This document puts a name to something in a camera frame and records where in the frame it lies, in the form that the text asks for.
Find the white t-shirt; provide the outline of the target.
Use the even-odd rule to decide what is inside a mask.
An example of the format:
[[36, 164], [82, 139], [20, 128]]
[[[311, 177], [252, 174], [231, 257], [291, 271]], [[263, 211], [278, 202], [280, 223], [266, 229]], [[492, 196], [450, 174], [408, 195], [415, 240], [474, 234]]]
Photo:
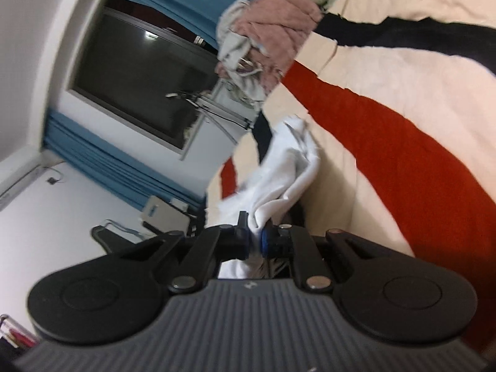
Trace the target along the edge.
[[277, 124], [268, 152], [246, 181], [227, 198], [213, 202], [208, 195], [207, 225], [235, 224], [239, 212], [248, 213], [250, 256], [247, 260], [224, 261], [219, 278], [263, 279], [276, 276], [286, 262], [265, 259], [261, 254], [261, 233], [267, 222], [282, 223], [289, 209], [302, 197], [320, 167], [317, 144], [307, 123], [297, 116]]

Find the white black chair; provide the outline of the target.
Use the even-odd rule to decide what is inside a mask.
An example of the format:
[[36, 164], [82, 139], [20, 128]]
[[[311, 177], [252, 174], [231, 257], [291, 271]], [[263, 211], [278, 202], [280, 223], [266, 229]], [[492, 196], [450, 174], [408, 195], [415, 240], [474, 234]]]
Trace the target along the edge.
[[177, 198], [164, 200], [151, 196], [141, 212], [140, 220], [145, 228], [156, 234], [177, 230], [191, 236], [196, 216], [188, 212], [188, 208], [188, 204]]

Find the striped fleece blanket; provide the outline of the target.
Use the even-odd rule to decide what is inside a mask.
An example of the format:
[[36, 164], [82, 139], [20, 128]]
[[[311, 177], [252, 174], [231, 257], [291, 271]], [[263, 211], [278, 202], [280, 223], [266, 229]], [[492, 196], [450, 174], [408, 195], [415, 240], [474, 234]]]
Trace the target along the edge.
[[340, 228], [454, 270], [495, 341], [495, 0], [335, 0], [209, 184], [206, 223], [302, 118], [320, 169], [300, 198], [309, 232]]

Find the dark window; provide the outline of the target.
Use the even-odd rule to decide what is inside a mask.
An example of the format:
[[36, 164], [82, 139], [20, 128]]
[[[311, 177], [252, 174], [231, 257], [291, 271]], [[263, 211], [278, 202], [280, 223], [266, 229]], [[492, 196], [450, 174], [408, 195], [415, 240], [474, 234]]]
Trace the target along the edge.
[[215, 86], [217, 50], [161, 12], [106, 0], [77, 62], [72, 88], [119, 120], [186, 148], [199, 113], [177, 93]]

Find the white air conditioner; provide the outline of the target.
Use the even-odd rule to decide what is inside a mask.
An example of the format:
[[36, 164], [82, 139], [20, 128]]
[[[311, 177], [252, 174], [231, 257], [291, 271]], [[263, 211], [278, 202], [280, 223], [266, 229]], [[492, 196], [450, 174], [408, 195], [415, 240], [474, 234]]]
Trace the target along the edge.
[[64, 163], [49, 149], [26, 145], [1, 161], [1, 200], [4, 210], [21, 192], [39, 179], [48, 169]]

